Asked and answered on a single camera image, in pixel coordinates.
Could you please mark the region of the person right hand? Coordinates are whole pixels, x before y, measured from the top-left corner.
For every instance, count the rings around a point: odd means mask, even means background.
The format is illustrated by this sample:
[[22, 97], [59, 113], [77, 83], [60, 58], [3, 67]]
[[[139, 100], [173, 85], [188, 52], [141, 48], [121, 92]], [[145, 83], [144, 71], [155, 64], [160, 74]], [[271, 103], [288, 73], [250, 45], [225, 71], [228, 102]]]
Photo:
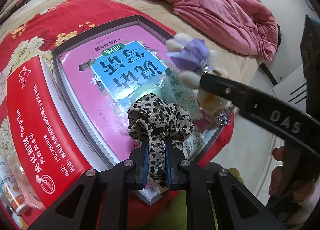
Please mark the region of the person right hand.
[[272, 156], [282, 163], [272, 171], [267, 208], [274, 214], [289, 209], [292, 203], [302, 201], [319, 177], [319, 169], [312, 155], [285, 143], [275, 148]]

